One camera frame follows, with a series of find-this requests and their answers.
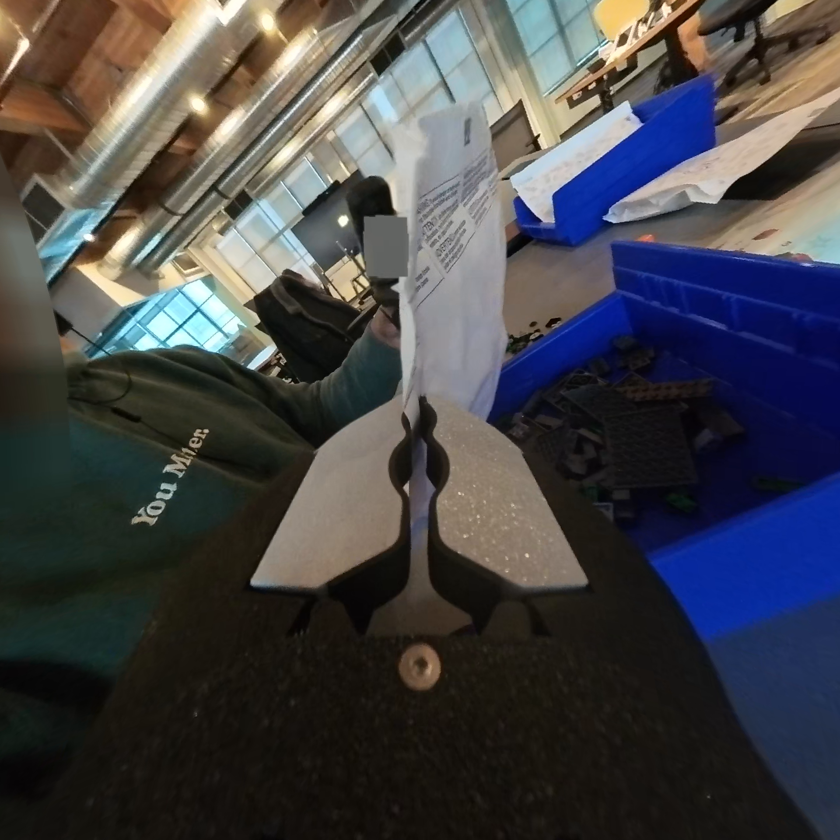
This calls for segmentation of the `pile of small toy bricks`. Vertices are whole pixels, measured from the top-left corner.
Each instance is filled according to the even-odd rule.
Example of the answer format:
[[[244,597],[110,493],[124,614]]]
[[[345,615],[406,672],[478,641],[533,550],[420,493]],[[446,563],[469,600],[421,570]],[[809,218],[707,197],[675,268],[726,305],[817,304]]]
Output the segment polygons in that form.
[[[536,342],[545,338],[548,333],[559,327],[562,323],[563,319],[561,317],[555,317],[546,321],[544,324],[531,322],[528,330],[525,332],[518,334],[510,333],[507,340],[506,357],[510,358],[527,350]]]

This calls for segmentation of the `grey desk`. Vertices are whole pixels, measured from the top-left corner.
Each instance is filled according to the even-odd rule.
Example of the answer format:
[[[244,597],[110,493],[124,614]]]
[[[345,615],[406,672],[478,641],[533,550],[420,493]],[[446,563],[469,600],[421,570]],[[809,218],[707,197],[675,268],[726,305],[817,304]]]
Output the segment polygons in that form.
[[[734,201],[692,204],[603,227],[573,248],[540,241],[525,245],[507,261],[507,330],[517,333],[554,316],[563,319],[561,327],[603,301],[616,289],[616,243],[638,243],[639,235],[653,234],[656,243],[641,244],[749,255],[711,245],[765,207],[838,205],[838,102],[742,180],[750,193]],[[643,551],[631,528],[629,537]],[[742,726],[820,838],[838,838],[838,600],[839,595],[710,641],[692,623]]]

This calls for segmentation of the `blue plastic bin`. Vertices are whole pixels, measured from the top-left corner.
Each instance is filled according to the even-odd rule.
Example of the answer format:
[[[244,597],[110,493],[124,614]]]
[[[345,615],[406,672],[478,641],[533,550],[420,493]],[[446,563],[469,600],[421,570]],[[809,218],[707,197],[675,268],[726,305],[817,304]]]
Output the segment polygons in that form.
[[[838,596],[838,267],[612,246],[616,289],[502,368],[492,421],[630,333],[656,380],[708,376],[745,443],[699,463],[697,518],[631,536],[706,641]]]
[[[517,194],[519,230],[533,239],[577,246],[607,225],[609,208],[716,141],[713,81],[701,76],[632,106],[643,125],[553,196],[555,221],[542,223]]]

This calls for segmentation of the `person's left forearm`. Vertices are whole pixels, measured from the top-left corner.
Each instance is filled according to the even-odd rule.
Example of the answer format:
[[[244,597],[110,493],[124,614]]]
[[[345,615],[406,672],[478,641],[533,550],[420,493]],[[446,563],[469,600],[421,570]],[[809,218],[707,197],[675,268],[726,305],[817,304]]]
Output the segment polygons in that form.
[[[259,379],[265,406],[293,436],[318,448],[331,436],[390,402],[402,381],[400,350],[383,345],[368,325],[341,366],[313,383]]]

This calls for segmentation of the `person's left hand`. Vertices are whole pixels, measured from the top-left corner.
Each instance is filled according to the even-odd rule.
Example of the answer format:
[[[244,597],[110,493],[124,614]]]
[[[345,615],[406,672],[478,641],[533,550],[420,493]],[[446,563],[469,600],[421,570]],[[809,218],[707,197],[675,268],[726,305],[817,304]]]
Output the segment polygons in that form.
[[[402,333],[398,308],[380,305],[370,321],[370,330],[383,345],[401,349]]]

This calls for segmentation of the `black office chair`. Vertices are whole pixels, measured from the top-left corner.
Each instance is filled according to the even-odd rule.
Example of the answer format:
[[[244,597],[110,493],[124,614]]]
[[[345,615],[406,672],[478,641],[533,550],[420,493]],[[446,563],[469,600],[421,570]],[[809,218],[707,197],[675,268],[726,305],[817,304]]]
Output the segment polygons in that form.
[[[742,41],[747,29],[752,27],[752,44],[723,77],[721,84],[724,88],[733,88],[739,80],[739,74],[749,64],[755,64],[759,69],[760,84],[770,82],[768,53],[773,47],[784,45],[787,51],[793,51],[798,49],[806,38],[817,35],[815,42],[821,44],[830,36],[823,25],[788,29],[780,35],[766,35],[763,31],[763,16],[775,4],[775,1],[731,1],[726,2],[713,15],[700,19],[700,37],[705,38],[731,29],[734,43]]]

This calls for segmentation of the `heap of dark grey bricks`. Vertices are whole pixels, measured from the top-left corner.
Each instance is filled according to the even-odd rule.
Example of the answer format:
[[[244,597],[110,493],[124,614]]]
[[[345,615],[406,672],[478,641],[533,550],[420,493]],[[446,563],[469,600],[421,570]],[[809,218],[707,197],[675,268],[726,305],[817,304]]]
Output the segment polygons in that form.
[[[643,510],[697,518],[700,468],[748,438],[708,376],[656,380],[659,355],[630,333],[534,391],[497,427],[616,525]]]

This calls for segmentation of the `person's dark green jacket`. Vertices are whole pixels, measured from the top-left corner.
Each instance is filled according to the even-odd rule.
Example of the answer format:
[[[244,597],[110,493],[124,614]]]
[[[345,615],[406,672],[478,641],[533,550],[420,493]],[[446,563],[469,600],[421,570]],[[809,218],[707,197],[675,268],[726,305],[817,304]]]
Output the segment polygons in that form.
[[[2,773],[62,764],[195,546],[311,453],[263,376],[181,346],[66,358],[59,467],[2,467]]]

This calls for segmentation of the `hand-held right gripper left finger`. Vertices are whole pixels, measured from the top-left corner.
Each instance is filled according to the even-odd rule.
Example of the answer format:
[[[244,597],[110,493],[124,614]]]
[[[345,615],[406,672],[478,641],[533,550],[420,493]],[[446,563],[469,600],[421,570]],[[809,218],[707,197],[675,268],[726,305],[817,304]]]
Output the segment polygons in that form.
[[[324,592],[397,548],[410,520],[412,429],[386,402],[316,452],[253,576],[258,591]]]

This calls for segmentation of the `black wall screen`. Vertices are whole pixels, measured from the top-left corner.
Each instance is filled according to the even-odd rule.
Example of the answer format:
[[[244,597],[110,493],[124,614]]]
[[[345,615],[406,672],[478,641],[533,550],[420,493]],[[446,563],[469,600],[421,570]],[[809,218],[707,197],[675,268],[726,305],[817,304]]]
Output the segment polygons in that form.
[[[292,235],[323,270],[361,252],[347,204],[356,182],[354,177],[333,182],[304,208],[301,219],[292,226]]]

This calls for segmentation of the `building instruction booklet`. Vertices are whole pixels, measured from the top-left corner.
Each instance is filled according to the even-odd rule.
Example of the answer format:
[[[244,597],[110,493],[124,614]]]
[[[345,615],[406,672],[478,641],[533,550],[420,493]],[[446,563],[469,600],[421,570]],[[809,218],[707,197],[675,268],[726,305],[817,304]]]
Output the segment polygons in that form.
[[[733,225],[711,247],[837,265],[838,205],[767,206]]]

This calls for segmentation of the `black jacket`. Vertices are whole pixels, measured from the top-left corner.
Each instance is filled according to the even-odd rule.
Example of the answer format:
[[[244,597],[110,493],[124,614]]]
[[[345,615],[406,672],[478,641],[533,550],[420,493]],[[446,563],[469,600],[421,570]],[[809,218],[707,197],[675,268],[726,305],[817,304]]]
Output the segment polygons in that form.
[[[276,345],[289,375],[302,383],[336,371],[376,310],[375,305],[359,310],[293,269],[284,269],[245,307]]]

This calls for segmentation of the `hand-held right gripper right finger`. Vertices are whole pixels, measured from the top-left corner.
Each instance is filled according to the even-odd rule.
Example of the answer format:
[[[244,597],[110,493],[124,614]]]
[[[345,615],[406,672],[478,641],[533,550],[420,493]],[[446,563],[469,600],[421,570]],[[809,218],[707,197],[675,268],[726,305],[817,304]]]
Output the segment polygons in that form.
[[[427,409],[435,467],[429,543],[510,592],[572,592],[588,578],[522,451],[441,397]]]

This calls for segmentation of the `white printed paper bag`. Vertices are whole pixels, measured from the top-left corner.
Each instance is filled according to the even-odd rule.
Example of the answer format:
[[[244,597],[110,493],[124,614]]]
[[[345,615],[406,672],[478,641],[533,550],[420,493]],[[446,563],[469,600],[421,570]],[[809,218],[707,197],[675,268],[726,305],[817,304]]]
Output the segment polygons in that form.
[[[532,161],[509,180],[517,196],[542,223],[553,223],[553,196],[643,125],[627,101],[569,140]]]
[[[836,88],[678,164],[613,204],[604,221],[626,224],[670,214],[692,204],[719,203],[730,186],[781,151],[838,99]]]
[[[406,220],[397,282],[402,406],[417,428],[421,397],[487,419],[507,346],[507,246],[490,128],[477,102],[396,127],[395,208]]]

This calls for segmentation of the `wooden table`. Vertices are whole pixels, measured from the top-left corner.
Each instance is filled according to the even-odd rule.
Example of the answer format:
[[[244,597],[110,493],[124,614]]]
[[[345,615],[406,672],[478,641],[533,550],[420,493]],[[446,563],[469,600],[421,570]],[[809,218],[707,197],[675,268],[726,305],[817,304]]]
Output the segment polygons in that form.
[[[597,98],[603,112],[614,108],[613,90],[638,68],[638,56],[665,46],[671,86],[694,79],[699,72],[679,36],[680,27],[700,10],[702,1],[604,1],[595,6],[595,21],[612,49],[601,65],[589,66],[584,78],[557,95],[569,109]]]

